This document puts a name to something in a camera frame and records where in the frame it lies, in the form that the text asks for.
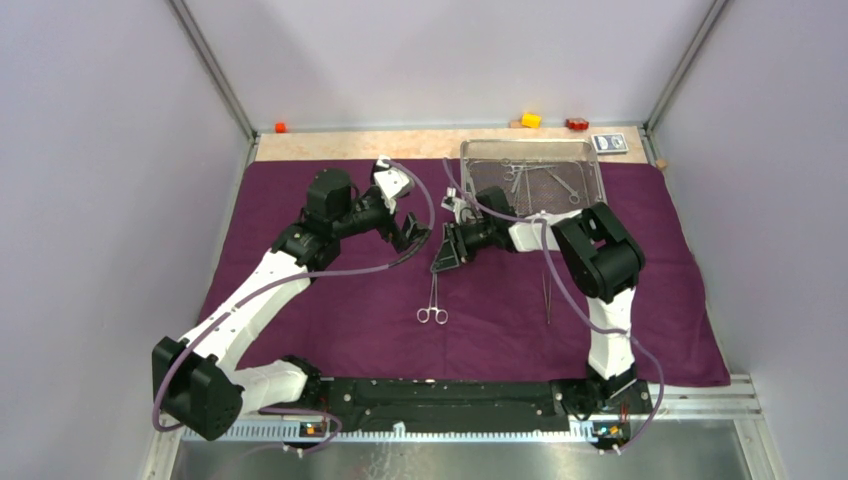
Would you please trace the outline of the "steel hemostat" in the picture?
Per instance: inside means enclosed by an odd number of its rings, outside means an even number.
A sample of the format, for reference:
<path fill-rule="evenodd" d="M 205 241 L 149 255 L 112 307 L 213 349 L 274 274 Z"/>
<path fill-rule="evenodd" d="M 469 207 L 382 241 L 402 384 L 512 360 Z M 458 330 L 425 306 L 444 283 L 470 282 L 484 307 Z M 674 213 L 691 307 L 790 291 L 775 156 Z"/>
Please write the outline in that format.
<path fill-rule="evenodd" d="M 431 276 L 428 303 L 416 311 L 416 320 L 421 324 L 433 321 L 438 325 L 445 325 L 449 321 L 448 311 L 439 304 L 439 280 L 436 273 Z"/>

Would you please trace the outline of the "purple cloth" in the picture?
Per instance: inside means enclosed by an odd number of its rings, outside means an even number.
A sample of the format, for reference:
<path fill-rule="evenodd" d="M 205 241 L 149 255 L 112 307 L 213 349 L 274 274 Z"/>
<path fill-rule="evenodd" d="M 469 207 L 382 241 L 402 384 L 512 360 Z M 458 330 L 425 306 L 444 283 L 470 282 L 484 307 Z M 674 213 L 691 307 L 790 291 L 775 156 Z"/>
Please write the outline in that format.
<path fill-rule="evenodd" d="M 705 287 L 662 174 L 646 164 L 603 163 L 607 201 L 642 248 L 632 308 L 638 375 L 681 387 L 724 386 L 730 375 L 709 323 Z M 586 302 L 574 285 L 552 295 L 545 322 L 541 253 L 484 249 L 439 276 L 445 325 L 421 324 L 434 235 L 413 259 L 382 272 L 316 280 L 288 303 L 241 359 L 261 366 L 286 355 L 325 375 L 479 381 L 548 381 L 586 372 Z M 345 240 L 334 270 L 389 263 L 394 249 L 370 232 Z"/>

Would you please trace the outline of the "steel needle holder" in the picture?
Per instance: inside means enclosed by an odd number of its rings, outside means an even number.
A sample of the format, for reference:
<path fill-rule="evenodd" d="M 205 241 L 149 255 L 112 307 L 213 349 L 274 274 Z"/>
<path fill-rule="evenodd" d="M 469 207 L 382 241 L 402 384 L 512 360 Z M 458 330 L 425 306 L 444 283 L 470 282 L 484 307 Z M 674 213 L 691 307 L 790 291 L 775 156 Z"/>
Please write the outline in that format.
<path fill-rule="evenodd" d="M 542 274 L 542 293 L 544 302 L 545 322 L 551 324 L 552 317 L 552 280 L 550 273 Z"/>

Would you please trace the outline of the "metal mesh instrument tray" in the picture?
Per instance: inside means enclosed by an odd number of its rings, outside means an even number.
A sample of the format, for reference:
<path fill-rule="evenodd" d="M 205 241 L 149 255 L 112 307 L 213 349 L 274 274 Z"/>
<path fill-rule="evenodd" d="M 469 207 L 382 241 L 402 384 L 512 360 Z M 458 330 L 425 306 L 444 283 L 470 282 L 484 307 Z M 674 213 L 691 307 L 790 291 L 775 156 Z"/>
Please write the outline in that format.
<path fill-rule="evenodd" d="M 605 202 L 606 192 L 597 153 L 586 140 L 468 140 L 461 144 L 461 185 L 475 195 L 489 187 L 501 188 L 518 216 L 542 212 L 561 214 L 589 208 Z M 524 173 L 519 189 L 512 193 L 511 183 L 503 179 L 504 160 L 529 165 L 552 165 L 554 173 L 575 188 L 581 197 L 572 205 L 566 191 L 547 173 Z"/>

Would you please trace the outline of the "blue playing card deck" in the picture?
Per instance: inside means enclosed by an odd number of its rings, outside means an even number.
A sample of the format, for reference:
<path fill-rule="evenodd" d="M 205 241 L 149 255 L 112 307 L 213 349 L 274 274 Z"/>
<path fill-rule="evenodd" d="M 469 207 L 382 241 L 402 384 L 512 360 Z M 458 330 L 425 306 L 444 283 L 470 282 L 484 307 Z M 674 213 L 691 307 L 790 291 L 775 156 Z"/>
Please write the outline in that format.
<path fill-rule="evenodd" d="M 595 134 L 591 136 L 591 143 L 598 155 L 620 155 L 629 152 L 623 133 Z"/>

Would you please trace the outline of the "steel forceps clamp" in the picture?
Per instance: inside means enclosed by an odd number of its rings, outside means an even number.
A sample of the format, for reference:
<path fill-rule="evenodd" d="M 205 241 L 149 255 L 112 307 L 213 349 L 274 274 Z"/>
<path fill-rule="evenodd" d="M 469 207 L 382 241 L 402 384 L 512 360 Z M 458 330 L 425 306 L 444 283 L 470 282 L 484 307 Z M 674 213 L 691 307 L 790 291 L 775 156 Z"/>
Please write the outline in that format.
<path fill-rule="evenodd" d="M 503 179 L 511 183 L 510 191 L 515 193 L 519 189 L 521 177 L 524 173 L 535 170 L 547 170 L 552 168 L 552 165 L 529 165 L 523 163 L 513 163 L 509 160 L 504 160 L 501 165 L 505 168 Z"/>

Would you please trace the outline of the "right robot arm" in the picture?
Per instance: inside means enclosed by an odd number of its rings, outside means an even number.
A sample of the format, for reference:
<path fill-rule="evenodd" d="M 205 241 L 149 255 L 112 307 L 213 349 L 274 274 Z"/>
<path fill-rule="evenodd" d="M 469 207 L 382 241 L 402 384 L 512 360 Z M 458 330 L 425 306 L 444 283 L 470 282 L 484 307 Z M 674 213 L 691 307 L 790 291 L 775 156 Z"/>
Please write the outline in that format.
<path fill-rule="evenodd" d="M 561 214 L 541 211 L 520 217 L 499 187 L 481 190 L 472 200 L 450 187 L 442 206 L 454 219 L 443 226 L 442 244 L 430 267 L 433 274 L 467 264 L 487 248 L 511 254 L 561 253 L 588 305 L 587 400 L 600 412 L 614 411 L 637 381 L 631 311 L 646 260 L 611 208 L 598 202 Z"/>

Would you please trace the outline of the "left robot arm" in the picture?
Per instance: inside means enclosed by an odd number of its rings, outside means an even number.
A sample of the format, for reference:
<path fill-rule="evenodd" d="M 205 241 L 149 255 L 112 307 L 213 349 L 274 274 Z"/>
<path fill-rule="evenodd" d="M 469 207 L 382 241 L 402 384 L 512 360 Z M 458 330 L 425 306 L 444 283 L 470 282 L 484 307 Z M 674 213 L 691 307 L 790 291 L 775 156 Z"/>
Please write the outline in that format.
<path fill-rule="evenodd" d="M 263 254 L 245 281 L 182 337 L 163 337 L 152 357 L 151 423 L 159 432 L 186 427 L 221 437 L 244 414 L 287 404 L 308 413 L 321 393 L 311 365 L 294 357 L 259 367 L 239 363 L 277 314 L 315 280 L 382 272 L 412 258 L 429 239 L 435 206 L 410 169 L 379 158 L 359 190 L 347 171 L 314 174 L 297 220 Z M 377 266 L 331 269 L 344 239 L 377 232 L 398 258 Z"/>

